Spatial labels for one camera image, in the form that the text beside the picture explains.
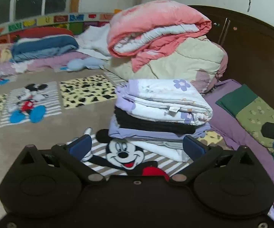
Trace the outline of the white grey folded garments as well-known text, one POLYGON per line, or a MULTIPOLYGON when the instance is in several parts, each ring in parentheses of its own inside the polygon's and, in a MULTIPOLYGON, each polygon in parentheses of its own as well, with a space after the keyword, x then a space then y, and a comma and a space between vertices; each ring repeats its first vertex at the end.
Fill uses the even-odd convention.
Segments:
POLYGON ((158 154, 162 157, 169 158, 176 162, 187 162, 190 159, 190 157, 182 149, 172 149, 165 146, 134 139, 126 139, 126 141, 133 144, 134 146, 142 148, 143 150, 158 154))

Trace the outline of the white fluffy blanket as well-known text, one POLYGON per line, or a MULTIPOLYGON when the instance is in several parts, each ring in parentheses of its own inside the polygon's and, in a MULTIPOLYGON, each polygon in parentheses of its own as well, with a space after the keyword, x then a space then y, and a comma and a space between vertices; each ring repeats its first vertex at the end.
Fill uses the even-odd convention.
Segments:
POLYGON ((111 59, 112 56, 107 48, 109 31, 109 23, 101 27, 89 26, 86 31, 76 36, 79 45, 77 51, 101 60, 111 59))

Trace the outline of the pink white folded quilt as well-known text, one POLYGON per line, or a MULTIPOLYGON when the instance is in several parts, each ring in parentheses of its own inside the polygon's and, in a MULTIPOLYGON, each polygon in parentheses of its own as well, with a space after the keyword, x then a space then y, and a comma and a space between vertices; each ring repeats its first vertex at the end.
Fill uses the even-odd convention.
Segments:
POLYGON ((176 1, 151 1, 123 10, 110 21, 107 48, 113 57, 130 57, 133 72, 169 56, 187 38, 207 34, 211 20, 176 1))

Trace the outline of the green patchwork quilt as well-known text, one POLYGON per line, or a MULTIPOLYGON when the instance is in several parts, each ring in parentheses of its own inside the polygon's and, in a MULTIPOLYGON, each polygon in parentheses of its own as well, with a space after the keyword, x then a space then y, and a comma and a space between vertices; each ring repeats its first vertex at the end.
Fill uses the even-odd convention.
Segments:
POLYGON ((261 133, 265 123, 274 124, 272 107, 245 84, 218 99, 216 104, 234 117, 258 143, 267 148, 274 159, 274 139, 261 133))

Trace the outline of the Mickey Mouse patterned bed blanket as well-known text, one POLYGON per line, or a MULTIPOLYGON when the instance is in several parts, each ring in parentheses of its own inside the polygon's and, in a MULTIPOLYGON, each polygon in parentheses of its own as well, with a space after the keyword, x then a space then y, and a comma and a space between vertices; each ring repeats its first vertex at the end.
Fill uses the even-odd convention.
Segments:
MULTIPOLYGON (((38 149, 49 149, 57 143, 66 143, 75 137, 80 137, 88 127, 93 129, 93 133, 109 127, 115 99, 65 109, 59 86, 61 81, 93 75, 102 75, 115 86, 122 82, 115 75, 110 73, 106 75, 105 73, 107 70, 56 73, 48 69, 42 72, 18 75, 16 81, 0 86, 0 94, 7 94, 9 97, 12 90, 23 88, 27 84, 55 81, 57 92, 54 94, 59 100, 59 103, 48 104, 47 110, 53 115, 45 117, 39 123, 27 121, 22 124, 0 127, 0 182, 25 145, 34 144, 38 149)), ((5 214, 0 202, 0 219, 5 214)))

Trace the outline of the light blue plush toy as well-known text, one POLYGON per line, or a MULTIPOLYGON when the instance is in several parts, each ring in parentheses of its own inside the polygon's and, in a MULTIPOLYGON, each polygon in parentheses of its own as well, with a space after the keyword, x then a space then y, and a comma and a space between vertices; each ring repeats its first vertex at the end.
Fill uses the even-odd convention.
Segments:
POLYGON ((101 59, 94 57, 87 57, 84 59, 73 59, 68 62, 67 70, 69 72, 76 72, 80 70, 84 70, 85 68, 89 70, 98 70, 102 69, 105 62, 101 59))

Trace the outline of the purple bed sheet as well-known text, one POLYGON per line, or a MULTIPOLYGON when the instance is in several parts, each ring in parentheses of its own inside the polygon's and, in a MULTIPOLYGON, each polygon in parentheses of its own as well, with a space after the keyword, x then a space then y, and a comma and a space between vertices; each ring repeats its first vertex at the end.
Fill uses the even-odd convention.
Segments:
POLYGON ((234 150, 237 150, 241 145, 248 146, 274 182, 274 159, 272 155, 235 118, 216 104, 217 100, 239 87, 241 87, 241 84, 233 79, 219 81, 212 91, 204 95, 204 99, 213 109, 213 118, 209 121, 209 124, 214 131, 224 138, 227 146, 234 150))

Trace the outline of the pink purple floral sheet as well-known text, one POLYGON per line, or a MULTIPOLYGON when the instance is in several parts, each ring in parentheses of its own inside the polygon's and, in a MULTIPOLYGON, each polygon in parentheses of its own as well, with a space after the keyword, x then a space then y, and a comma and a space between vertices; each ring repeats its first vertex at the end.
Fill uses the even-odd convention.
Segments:
POLYGON ((88 55, 81 52, 72 51, 60 56, 54 56, 43 59, 28 60, 19 63, 10 61, 0 63, 0 78, 26 72, 36 72, 45 68, 57 68, 66 66, 73 59, 85 59, 88 55))

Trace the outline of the lavender folded garment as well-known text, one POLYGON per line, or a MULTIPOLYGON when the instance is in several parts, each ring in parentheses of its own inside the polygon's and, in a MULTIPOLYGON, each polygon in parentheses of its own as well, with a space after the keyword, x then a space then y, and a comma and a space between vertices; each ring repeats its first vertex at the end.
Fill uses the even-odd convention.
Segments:
POLYGON ((177 135, 171 132, 156 132, 156 131, 144 131, 144 130, 134 130, 134 129, 125 129, 121 128, 117 121, 116 117, 113 116, 110 122, 110 127, 108 129, 108 135, 115 139, 144 139, 150 141, 183 141, 184 135, 177 135))

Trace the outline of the colourful alphabet headboard panel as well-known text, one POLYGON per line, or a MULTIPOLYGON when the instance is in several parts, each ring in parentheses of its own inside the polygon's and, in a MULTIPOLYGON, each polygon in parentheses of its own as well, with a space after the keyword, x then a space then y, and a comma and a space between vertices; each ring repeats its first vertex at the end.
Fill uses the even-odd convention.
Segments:
POLYGON ((58 12, 23 19, 16 19, 13 10, 2 12, 0 13, 0 44, 13 43, 21 38, 26 30, 42 27, 66 29, 70 30, 73 35, 79 35, 89 26, 104 26, 119 12, 121 12, 120 9, 115 9, 111 13, 58 12))

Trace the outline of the black folded garment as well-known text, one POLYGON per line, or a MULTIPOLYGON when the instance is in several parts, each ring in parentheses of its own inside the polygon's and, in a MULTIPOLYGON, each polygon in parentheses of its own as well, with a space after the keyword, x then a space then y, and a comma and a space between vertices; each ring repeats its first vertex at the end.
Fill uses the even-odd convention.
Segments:
POLYGON ((121 128, 125 129, 135 129, 154 132, 170 132, 179 135, 194 134, 196 131, 196 126, 192 125, 162 121, 141 120, 139 118, 130 116, 127 112, 123 111, 118 107, 114 107, 114 114, 118 125, 121 128))

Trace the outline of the cream folded quilt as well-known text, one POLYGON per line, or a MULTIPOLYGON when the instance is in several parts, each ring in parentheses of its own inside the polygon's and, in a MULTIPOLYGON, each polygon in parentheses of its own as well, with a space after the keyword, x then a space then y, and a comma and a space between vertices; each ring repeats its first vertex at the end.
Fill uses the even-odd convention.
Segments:
POLYGON ((133 72, 131 58, 112 58, 104 68, 121 79, 184 79, 199 93, 209 92, 227 69, 228 56, 206 36, 188 38, 169 56, 151 60, 133 72))

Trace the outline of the white floral purple-trim garment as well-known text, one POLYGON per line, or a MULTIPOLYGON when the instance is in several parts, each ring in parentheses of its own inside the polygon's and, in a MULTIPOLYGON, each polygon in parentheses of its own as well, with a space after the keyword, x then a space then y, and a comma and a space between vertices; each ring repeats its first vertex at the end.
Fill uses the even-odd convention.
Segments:
POLYGON ((184 79, 130 79, 116 89, 116 107, 140 120, 200 126, 213 109, 184 79))

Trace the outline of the blue folded blanket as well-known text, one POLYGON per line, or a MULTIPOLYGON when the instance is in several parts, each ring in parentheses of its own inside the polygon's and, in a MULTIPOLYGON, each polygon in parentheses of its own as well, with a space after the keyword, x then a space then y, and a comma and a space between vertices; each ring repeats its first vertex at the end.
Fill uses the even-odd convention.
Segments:
POLYGON ((53 35, 42 38, 22 38, 12 45, 10 60, 13 63, 60 56, 79 48, 70 35, 53 35))

